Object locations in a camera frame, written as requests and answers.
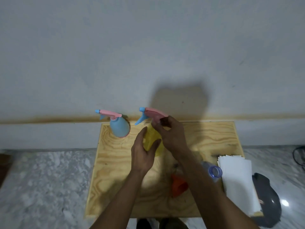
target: transparent bottle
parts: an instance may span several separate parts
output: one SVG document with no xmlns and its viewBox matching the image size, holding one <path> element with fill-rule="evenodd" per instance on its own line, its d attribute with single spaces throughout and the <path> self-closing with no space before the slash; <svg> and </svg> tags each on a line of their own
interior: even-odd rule
<svg viewBox="0 0 305 229">
<path fill-rule="evenodd" d="M 222 170 L 217 165 L 210 162 L 201 162 L 202 167 L 208 172 L 208 175 L 217 182 L 222 176 Z"/>
</svg>

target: stack of white paper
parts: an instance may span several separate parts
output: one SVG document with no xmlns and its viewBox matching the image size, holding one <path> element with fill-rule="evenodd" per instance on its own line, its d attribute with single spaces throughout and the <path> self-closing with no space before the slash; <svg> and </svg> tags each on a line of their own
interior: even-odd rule
<svg viewBox="0 0 305 229">
<path fill-rule="evenodd" d="M 242 156 L 220 156 L 218 166 L 222 169 L 222 181 L 227 197 L 245 214 L 251 216 L 261 211 L 252 181 L 250 160 Z"/>
</svg>

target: wooden table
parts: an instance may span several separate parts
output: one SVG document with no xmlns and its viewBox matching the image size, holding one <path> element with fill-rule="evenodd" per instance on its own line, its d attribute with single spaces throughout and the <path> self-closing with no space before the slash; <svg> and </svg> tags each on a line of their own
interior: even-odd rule
<svg viewBox="0 0 305 229">
<path fill-rule="evenodd" d="M 99 215 L 118 192 L 131 169 L 130 149 L 135 137 L 148 124 L 132 124 L 125 138 L 115 137 L 109 124 L 102 124 L 85 216 Z M 234 122 L 188 122 L 183 125 L 188 146 L 198 160 L 217 164 L 219 155 L 244 157 Z M 175 171 L 175 164 L 177 161 L 166 149 L 155 158 L 143 180 L 132 218 L 200 217 L 190 190 L 177 198 L 170 197 L 170 174 Z"/>
</svg>

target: yellow spray bottle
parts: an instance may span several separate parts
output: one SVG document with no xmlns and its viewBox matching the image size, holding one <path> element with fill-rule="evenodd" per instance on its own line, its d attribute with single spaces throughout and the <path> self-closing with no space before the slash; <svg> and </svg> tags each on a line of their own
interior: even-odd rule
<svg viewBox="0 0 305 229">
<path fill-rule="evenodd" d="M 154 121 L 160 122 L 161 118 L 168 117 L 167 114 L 165 114 L 157 109 L 154 109 L 154 108 L 141 107 L 140 112 L 143 112 L 142 116 L 138 119 L 138 121 L 135 123 L 135 125 L 138 125 L 143 120 L 148 119 L 148 118 L 152 118 Z M 153 142 L 157 139 L 161 139 L 161 135 L 150 124 L 147 127 L 147 132 L 144 136 L 144 141 L 143 141 L 144 149 L 146 149 L 146 151 L 148 151 L 150 149 L 150 147 L 152 146 Z M 158 149 L 156 150 L 155 156 L 156 157 L 159 156 L 163 150 L 164 150 L 164 145 L 163 145 L 163 142 L 161 142 Z"/>
</svg>

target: blue trigger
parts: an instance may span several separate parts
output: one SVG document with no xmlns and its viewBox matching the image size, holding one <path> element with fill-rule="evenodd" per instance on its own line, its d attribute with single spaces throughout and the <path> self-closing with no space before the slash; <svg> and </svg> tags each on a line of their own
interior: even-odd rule
<svg viewBox="0 0 305 229">
<path fill-rule="evenodd" d="M 138 125 L 139 123 L 141 123 L 143 120 L 148 119 L 149 117 L 147 115 L 145 115 L 144 113 L 142 113 L 142 116 L 138 119 L 138 121 L 135 123 L 135 125 Z"/>
</svg>

